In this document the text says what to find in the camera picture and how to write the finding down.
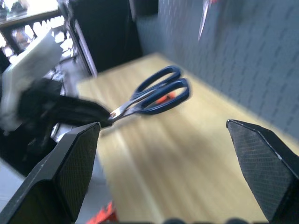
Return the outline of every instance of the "blue-gray wall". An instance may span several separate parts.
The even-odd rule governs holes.
[[[299,1],[219,0],[198,42],[202,0],[159,0],[138,18],[145,54],[161,52],[299,140]]]

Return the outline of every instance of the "blue scissor handle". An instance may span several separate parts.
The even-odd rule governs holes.
[[[182,88],[182,87],[186,88],[185,91],[183,93],[181,93],[180,95],[176,96],[175,98],[173,98],[165,103],[162,103],[160,105],[146,108],[150,104],[154,103],[156,100],[165,96],[167,93],[170,93],[171,91],[174,91],[174,90],[176,90],[178,88]],[[162,113],[164,111],[170,110],[171,108],[181,104],[182,102],[184,102],[185,100],[187,100],[189,98],[189,95],[190,95],[190,88],[189,88],[189,84],[188,84],[187,80],[184,78],[180,78],[177,81],[174,81],[173,83],[170,83],[170,84],[166,85],[165,87],[159,89],[157,92],[153,93],[148,98],[146,98],[142,102],[138,103],[136,105],[136,108],[139,109],[137,111],[137,113],[148,114],[148,115]]]
[[[154,81],[157,81],[159,78],[169,74],[169,73],[173,73],[172,76],[168,77],[167,79],[163,80],[162,82],[146,89],[146,87],[148,87],[150,84],[152,84]],[[171,83],[177,79],[179,79],[181,77],[181,70],[176,67],[176,66],[168,66],[160,71],[158,71],[157,73],[155,73],[154,75],[152,75],[151,77],[147,78],[133,93],[133,95],[131,96],[130,100],[134,100],[136,98],[138,98],[139,96],[147,93],[150,90],[153,89],[158,89],[168,83]]]

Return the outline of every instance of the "orange object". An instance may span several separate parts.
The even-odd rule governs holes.
[[[170,99],[173,99],[176,97],[176,93],[175,92],[170,92],[168,93],[166,96],[161,97],[159,100],[156,101],[156,104],[161,104],[164,103]]]
[[[101,222],[118,222],[113,203],[110,202],[107,208],[101,209],[96,217],[93,217],[86,224],[99,224]]]

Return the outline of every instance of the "gray wall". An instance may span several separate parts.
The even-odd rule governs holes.
[[[202,0],[159,0],[158,16],[137,19],[144,53],[161,52],[299,140],[299,1],[220,0],[198,42],[201,14]]]

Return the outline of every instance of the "red object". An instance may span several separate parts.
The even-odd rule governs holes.
[[[163,96],[161,97],[159,100],[156,101],[156,104],[161,104],[161,103],[164,103],[170,99],[173,99],[175,98],[176,96],[176,93],[175,92],[170,92],[168,93],[166,96]]]
[[[113,203],[110,202],[107,208],[103,208],[98,214],[89,220],[86,224],[99,224],[101,222],[118,222],[116,210],[114,209]]]

